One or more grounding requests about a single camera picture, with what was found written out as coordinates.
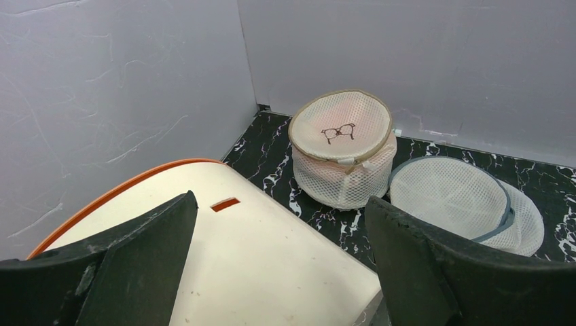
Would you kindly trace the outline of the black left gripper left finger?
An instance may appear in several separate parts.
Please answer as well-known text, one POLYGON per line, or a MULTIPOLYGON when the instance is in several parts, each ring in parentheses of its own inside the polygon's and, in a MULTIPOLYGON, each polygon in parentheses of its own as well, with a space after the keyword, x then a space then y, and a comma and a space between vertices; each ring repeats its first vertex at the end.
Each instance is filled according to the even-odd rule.
POLYGON ((186 192, 32 259, 2 261, 1 324, 169 324, 197 214, 186 192))

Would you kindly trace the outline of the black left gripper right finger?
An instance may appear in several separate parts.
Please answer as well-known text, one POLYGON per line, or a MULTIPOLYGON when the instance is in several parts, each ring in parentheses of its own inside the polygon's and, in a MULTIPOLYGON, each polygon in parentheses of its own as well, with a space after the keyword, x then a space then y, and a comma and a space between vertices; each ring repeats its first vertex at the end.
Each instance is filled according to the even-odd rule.
POLYGON ((506 253, 381 198, 365 226, 393 325, 574 325, 575 264, 506 253))

